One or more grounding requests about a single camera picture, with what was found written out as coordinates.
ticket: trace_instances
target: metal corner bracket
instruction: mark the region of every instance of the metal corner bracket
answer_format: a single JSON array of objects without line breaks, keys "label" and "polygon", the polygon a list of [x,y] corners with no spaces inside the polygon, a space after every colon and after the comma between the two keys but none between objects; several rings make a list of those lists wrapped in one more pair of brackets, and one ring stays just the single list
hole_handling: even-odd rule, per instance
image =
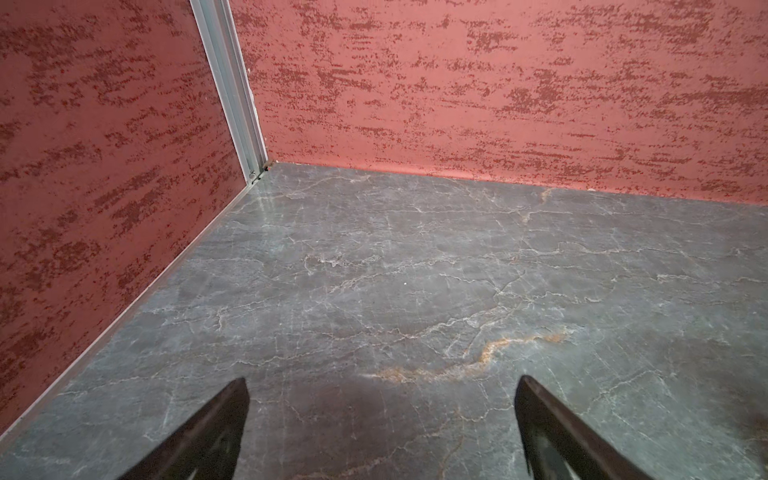
[{"label": "metal corner bracket", "polygon": [[190,0],[246,184],[265,170],[264,138],[229,0]]}]

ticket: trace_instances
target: red wall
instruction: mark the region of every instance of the red wall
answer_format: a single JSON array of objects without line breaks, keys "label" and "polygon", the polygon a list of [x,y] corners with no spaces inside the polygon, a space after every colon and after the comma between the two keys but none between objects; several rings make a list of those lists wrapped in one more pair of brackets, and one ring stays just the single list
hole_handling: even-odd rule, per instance
[{"label": "red wall", "polygon": [[187,0],[0,12],[2,431],[245,182]]},{"label": "red wall", "polygon": [[270,158],[768,203],[762,0],[231,0]]}]

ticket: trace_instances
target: gray marble floor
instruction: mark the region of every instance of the gray marble floor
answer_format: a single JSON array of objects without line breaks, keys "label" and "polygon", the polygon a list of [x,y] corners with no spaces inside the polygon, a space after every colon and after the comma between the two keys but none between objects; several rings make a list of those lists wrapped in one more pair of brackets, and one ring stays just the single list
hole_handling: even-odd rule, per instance
[{"label": "gray marble floor", "polygon": [[236,478],[527,478],[529,373],[661,480],[765,478],[768,208],[278,164],[0,459],[114,478],[226,382]]}]

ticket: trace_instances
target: silver metal frame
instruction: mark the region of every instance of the silver metal frame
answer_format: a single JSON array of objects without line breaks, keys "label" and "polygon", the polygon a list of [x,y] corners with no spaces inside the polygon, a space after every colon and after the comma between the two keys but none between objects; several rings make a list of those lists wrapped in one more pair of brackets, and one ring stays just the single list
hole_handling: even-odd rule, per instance
[{"label": "silver metal frame", "polygon": [[246,183],[267,163],[264,138],[229,0],[190,0]]}]

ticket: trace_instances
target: red panel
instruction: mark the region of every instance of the red panel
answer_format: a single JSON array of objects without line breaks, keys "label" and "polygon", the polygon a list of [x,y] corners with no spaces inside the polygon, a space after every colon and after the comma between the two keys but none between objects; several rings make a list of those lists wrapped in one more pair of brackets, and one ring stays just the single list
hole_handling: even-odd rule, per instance
[{"label": "red panel", "polygon": [[232,0],[271,157],[768,203],[760,0]]},{"label": "red panel", "polygon": [[0,12],[1,431],[244,180],[189,2]]}]

